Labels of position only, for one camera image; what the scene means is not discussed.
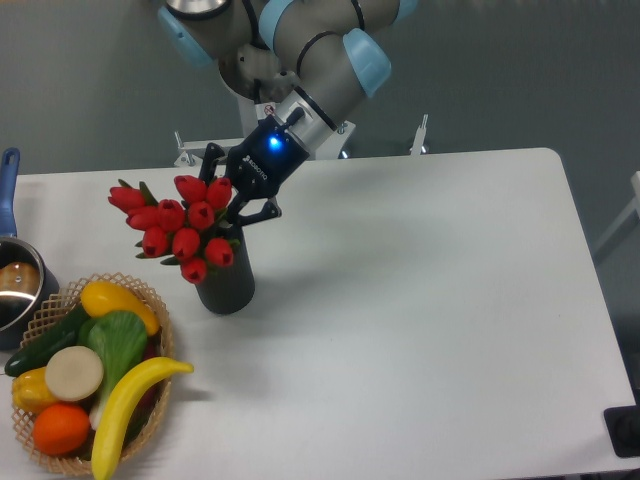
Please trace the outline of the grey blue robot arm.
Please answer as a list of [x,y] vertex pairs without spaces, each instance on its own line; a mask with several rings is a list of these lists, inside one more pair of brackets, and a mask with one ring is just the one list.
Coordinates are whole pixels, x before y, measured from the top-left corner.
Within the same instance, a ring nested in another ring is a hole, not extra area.
[[248,47],[293,76],[275,111],[230,149],[231,225],[280,216],[281,185],[391,74],[372,33],[412,14],[415,1],[164,1],[158,19],[195,65],[242,58]]

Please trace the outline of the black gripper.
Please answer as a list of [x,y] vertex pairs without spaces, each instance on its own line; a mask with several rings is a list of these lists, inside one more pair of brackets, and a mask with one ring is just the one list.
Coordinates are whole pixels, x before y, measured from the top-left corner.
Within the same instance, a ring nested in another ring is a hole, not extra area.
[[[198,178],[210,183],[217,165],[226,154],[210,142],[202,159]],[[236,194],[222,214],[221,226],[250,226],[278,219],[282,209],[274,197],[283,182],[307,159],[309,152],[274,117],[259,122],[227,155],[225,176]]]

